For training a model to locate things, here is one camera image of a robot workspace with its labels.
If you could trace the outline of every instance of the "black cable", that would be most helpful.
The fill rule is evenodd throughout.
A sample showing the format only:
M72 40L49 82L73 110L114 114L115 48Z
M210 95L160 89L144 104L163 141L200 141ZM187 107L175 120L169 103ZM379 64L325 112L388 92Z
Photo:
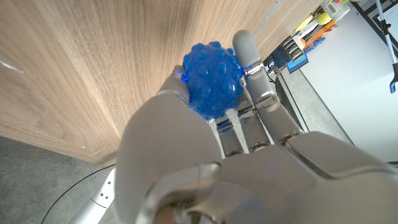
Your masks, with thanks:
M276 82L274 80L272 80L272 78L268 75L268 73L267 73L267 76L269 78L269 81L276 85Z
M83 180L87 179L88 177L90 177L90 176L92 176L92 175L98 173L99 171L105 170L105 169L107 169L107 168L109 168L109 167L112 167L112 166L115 166L115 165L116 165L116 164L112 164L112 165L110 165L110 166L107 166L107 167L104 167L104 168L102 168L102 169L99 169L99 170L97 170L97 171L95 171L95 172L92 172L91 174L85 176L83 179L79 180L77 183L73 184L68 190L66 190L63 194L61 194L61 196L59 196L59 198L56 199L56 201L51 205L51 207L49 208L49 210L48 210L47 213L45 214L45 216L44 216L44 218L43 218L41 224L44 223L45 218L47 217L47 215L49 215L49 213L50 213L51 209L54 207L54 205L55 205L66 193L68 193L68 191L69 191L70 189L72 189L74 186L78 185L80 182L82 182Z

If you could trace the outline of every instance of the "white wall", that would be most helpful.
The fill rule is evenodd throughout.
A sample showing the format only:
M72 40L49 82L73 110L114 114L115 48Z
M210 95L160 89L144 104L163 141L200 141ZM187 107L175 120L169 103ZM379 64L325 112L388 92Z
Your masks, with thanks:
M302 72L356 146L398 161L398 93L384 42L351 7Z

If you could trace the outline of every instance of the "wooden wall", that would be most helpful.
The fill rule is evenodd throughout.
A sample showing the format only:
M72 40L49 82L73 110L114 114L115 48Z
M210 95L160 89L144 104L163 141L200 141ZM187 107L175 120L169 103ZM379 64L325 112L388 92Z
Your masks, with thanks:
M268 56L322 0L283 0L256 36ZM114 161L124 126L193 44L232 46L276 0L0 0L0 135Z

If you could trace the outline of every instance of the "robotic hand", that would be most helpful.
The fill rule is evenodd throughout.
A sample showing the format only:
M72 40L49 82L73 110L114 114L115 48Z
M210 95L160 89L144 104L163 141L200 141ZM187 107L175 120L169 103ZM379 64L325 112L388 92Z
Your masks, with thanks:
M131 118L115 183L123 223L395 223L398 176L387 164L326 134L303 133L278 101L247 31L233 47L246 80L238 116L248 151L217 119L188 107L176 66ZM268 130L275 144L264 130Z

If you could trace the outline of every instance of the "blue ball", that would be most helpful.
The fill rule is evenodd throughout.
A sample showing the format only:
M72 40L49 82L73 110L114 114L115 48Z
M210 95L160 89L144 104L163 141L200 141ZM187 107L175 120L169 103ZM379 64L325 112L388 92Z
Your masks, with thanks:
M193 110L209 120L237 107L236 99L243 93L243 68L232 49L222 48L218 41L196 44L182 65L187 71L182 80L188 85Z

